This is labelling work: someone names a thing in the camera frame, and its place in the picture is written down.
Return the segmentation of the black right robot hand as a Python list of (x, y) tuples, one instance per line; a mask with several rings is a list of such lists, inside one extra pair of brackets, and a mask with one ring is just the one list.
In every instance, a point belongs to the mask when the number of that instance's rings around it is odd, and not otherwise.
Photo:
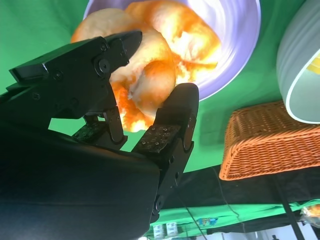
[(199, 89), (177, 85), (131, 152), (110, 84), (139, 30), (67, 44), (10, 70), (0, 96), (0, 237), (136, 240), (194, 148)]

